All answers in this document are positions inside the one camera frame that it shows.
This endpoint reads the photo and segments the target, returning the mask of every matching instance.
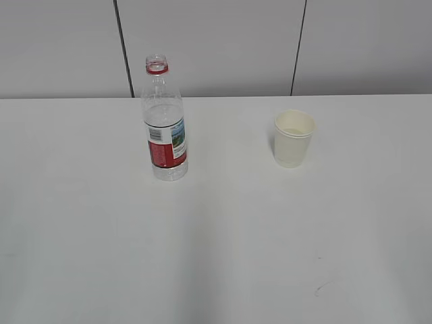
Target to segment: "white paper cup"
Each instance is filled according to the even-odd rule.
[[[275,118],[275,160],[283,167],[298,167],[315,130],[315,122],[307,113],[287,110]]]

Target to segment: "water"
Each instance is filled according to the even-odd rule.
[[[164,99],[164,103],[159,103],[148,108],[144,112],[144,120],[148,125],[158,128],[168,128],[179,123],[183,118],[183,107],[181,101],[176,99]],[[158,167],[152,163],[153,173],[156,178],[164,181],[174,181],[180,179],[188,171],[188,160],[176,165],[175,167]]]
[[[303,132],[301,132],[300,130],[296,130],[295,128],[284,128],[283,131],[287,132],[288,134],[292,134],[292,135],[303,135],[304,134]]]

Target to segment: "table surface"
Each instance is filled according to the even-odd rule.
[[[432,322],[431,104],[186,98],[169,183],[139,99],[0,101],[0,323]],[[296,169],[289,108],[318,127]]]

